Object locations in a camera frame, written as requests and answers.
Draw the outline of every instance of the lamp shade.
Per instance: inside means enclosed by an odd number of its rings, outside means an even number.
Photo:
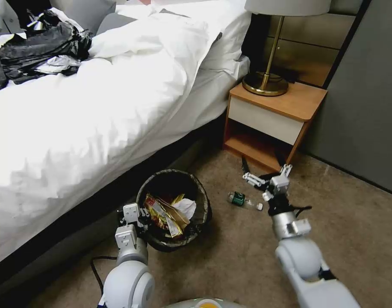
[[[331,0],[246,0],[245,9],[279,16],[321,15],[330,10]]]

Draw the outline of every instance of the carpet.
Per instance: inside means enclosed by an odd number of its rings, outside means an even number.
[[[256,175],[262,171],[251,165]],[[191,168],[204,185],[213,219],[194,242],[172,253],[149,247],[156,280],[151,308],[211,296],[251,308],[298,307],[295,293],[274,257],[277,241],[265,210],[238,208],[226,201],[239,191],[256,202],[260,193],[242,179],[241,160],[225,151],[201,157]],[[290,175],[290,201],[305,211],[309,235],[332,272],[364,308],[392,307],[392,195],[314,158],[297,154]],[[96,307],[100,289],[92,256],[117,255],[109,238],[82,257],[29,305],[32,308]],[[105,279],[114,261],[97,261]]]

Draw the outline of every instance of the green label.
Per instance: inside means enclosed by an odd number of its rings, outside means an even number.
[[[234,197],[232,203],[238,206],[243,206],[244,200],[246,199],[246,195],[239,193],[239,192],[234,192]]]

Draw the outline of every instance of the nightstand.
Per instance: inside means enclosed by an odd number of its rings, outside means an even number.
[[[279,171],[276,153],[290,163],[326,93],[291,83],[286,94],[265,97],[237,85],[230,90],[223,148]]]

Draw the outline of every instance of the black trash can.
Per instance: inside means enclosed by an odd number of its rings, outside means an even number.
[[[147,242],[162,252],[171,252],[193,241],[212,218],[209,198],[200,181],[192,174],[176,169],[166,169],[152,175],[142,185],[137,195],[136,203],[145,208],[147,194],[160,196],[170,194],[177,196],[185,194],[185,198],[196,202],[196,210],[190,219],[190,224],[178,238],[168,236],[168,233],[151,224],[144,236]]]

